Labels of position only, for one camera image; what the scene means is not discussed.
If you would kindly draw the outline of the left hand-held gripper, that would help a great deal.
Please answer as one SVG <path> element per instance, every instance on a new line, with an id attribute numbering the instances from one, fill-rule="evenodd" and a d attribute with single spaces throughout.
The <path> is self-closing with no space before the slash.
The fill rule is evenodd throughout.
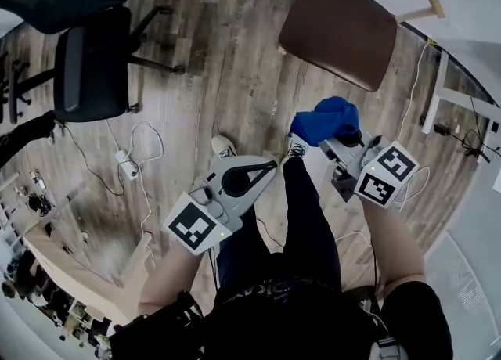
<path id="1" fill-rule="evenodd" d="M 241 217 L 273 180 L 276 169 L 274 160 L 253 155 L 216 161 L 179 196 L 162 230 L 192 254 L 204 253 L 242 228 Z"/>

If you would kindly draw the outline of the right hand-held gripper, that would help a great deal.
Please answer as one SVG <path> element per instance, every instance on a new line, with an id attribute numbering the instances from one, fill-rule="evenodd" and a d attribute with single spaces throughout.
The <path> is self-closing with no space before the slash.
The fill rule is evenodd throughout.
<path id="1" fill-rule="evenodd" d="M 419 167 L 399 142 L 359 129 L 326 139 L 319 148 L 336 164 L 331 183 L 345 202 L 357 195 L 387 208 Z"/>

